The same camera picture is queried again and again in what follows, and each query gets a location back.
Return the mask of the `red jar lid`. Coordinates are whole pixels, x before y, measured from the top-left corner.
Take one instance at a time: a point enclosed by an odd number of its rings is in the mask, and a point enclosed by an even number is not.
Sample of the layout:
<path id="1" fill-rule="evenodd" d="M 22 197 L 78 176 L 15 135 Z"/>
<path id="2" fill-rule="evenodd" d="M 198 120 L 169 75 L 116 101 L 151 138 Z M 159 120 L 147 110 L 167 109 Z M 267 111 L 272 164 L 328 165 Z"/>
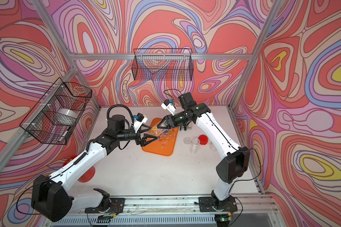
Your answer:
<path id="1" fill-rule="evenodd" d="M 206 135 L 200 135 L 198 137 L 200 145 L 207 145 L 208 144 L 208 137 Z"/>

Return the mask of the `patterned lid candy jar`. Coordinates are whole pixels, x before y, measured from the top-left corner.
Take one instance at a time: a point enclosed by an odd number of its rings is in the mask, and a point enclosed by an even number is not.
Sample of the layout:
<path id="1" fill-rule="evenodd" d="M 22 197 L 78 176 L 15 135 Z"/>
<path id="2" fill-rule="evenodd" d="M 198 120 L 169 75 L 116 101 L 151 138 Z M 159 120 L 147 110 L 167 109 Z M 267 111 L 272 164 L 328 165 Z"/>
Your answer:
<path id="1" fill-rule="evenodd" d="M 151 136 L 156 136 L 158 139 L 160 139 L 167 129 L 164 128 L 158 128 L 158 124 L 155 124 L 148 132 L 147 134 Z"/>

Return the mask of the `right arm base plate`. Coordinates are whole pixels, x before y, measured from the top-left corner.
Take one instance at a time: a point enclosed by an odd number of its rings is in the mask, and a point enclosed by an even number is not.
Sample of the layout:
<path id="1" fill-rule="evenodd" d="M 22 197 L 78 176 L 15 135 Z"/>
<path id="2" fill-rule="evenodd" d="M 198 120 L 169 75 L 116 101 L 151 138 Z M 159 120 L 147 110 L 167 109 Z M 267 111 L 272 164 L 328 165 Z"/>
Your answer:
<path id="1" fill-rule="evenodd" d="M 199 197 L 195 202 L 199 206 L 201 212 L 230 212 L 238 211 L 235 198 L 229 196 L 223 201 L 219 201 L 216 197 Z"/>

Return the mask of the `white lid candy jar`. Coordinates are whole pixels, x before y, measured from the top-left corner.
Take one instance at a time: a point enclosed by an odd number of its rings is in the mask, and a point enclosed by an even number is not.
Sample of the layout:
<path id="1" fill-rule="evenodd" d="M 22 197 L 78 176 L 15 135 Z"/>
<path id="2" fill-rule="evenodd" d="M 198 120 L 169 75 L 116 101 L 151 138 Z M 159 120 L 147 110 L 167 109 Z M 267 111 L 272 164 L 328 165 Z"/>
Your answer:
<path id="1" fill-rule="evenodd" d="M 191 140 L 191 144 L 190 144 L 190 152 L 192 154 L 196 154 L 199 151 L 200 148 L 200 140 L 198 138 L 194 138 Z"/>

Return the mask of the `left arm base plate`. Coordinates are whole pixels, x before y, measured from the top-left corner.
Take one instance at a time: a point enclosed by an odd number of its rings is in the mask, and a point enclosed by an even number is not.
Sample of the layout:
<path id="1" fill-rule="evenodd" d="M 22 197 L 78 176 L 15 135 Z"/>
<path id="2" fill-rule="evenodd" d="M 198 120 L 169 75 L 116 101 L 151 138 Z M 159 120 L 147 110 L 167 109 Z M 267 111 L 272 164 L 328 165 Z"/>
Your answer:
<path id="1" fill-rule="evenodd" d="M 115 197 L 106 199 L 101 202 L 98 207 L 86 208 L 85 213 L 88 214 L 120 214 L 123 212 L 125 206 L 125 198 Z"/>

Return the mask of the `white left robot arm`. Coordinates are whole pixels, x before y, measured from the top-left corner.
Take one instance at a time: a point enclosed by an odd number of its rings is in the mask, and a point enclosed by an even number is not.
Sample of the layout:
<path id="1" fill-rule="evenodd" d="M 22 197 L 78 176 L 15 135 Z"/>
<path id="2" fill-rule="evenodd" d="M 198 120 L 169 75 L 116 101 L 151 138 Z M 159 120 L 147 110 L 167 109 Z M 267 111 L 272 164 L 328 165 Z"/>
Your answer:
<path id="1" fill-rule="evenodd" d="M 146 121 L 147 117 L 138 113 L 133 117 L 129 128 L 125 129 L 127 120 L 123 115 L 109 117 L 107 128 L 89 141 L 84 152 L 49 176 L 40 175 L 35 179 L 31 208 L 52 222 L 61 220 L 69 212 L 82 209 L 108 212 L 112 201 L 104 190 L 95 188 L 92 193 L 81 195 L 70 195 L 69 191 L 91 167 L 119 148 L 122 141 L 134 141 L 142 147 L 156 141 L 157 137 L 146 134 L 150 130 Z"/>

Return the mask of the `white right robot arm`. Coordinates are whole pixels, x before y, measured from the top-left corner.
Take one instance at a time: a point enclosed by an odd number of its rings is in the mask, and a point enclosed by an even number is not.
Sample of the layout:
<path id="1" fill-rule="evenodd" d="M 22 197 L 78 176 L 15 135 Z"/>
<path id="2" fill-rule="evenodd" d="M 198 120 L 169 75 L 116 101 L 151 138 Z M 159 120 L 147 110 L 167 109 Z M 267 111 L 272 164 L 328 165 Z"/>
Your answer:
<path id="1" fill-rule="evenodd" d="M 178 99 L 183 111 L 176 113 L 174 102 L 170 99 L 165 100 L 161 107 L 170 114 L 158 123 L 157 128 L 173 129 L 194 123 L 214 144 L 221 161 L 216 166 L 219 180 L 211 192 L 211 198 L 215 206 L 220 206 L 229 199 L 235 182 L 248 170 L 250 150 L 247 147 L 240 147 L 231 139 L 216 121 L 211 109 L 205 103 L 196 103 L 191 93 L 182 94 Z"/>

